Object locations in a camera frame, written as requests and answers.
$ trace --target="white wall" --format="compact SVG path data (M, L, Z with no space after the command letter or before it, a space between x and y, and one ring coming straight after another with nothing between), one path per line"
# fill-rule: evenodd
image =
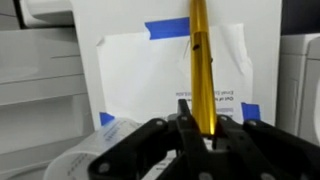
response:
M0 0L0 31L19 29L13 0Z

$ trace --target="blue painter's tape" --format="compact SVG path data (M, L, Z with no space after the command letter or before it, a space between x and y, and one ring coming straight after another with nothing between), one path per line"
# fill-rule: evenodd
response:
M261 120L260 107L257 104L241 103L242 114L244 121L246 120Z
M146 22L150 40L189 36L189 17Z
M109 122L111 122L112 120L114 120L114 116L112 116L111 114L108 113L100 113L100 122L101 122L101 126L104 126L106 124L108 124Z

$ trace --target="white paper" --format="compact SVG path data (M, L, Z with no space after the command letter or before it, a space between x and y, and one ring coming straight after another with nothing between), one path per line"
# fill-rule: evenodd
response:
M89 164L139 127L140 124L132 120L115 119L52 161L44 180L89 180ZM174 157L173 152L168 153L167 158L155 165L144 180L155 179Z
M176 113L177 99L191 100L189 37L149 36L112 35L99 44L106 112L116 117L146 122ZM210 41L217 112L242 123L241 102L251 103L253 83L243 25L211 27Z

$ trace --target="screw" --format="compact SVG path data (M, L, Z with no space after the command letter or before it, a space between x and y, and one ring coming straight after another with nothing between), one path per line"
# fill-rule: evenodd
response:
M207 172L202 172L199 174L199 180L213 180L211 174Z
M220 118L221 118L222 120L224 120L224 121L227 121L227 120L228 120L228 118L225 117L225 116L221 116Z
M163 125L163 122L162 122L162 121L157 121L157 125L158 125L158 126L162 126L162 125Z
M106 173L110 169L110 165L108 163L103 163L99 167L99 173Z
M262 173L261 174L261 179L262 180L276 180L271 174L269 173Z
M256 125L257 125L257 123L254 122L254 121L249 121L248 123L249 123L251 126L256 126Z
M184 120L184 121L187 121L188 117L187 116L182 116L181 119Z

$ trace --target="gold pen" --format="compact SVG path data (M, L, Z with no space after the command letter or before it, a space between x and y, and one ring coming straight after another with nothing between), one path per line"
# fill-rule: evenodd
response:
M190 0L192 115L203 135L213 135L217 122L205 0Z

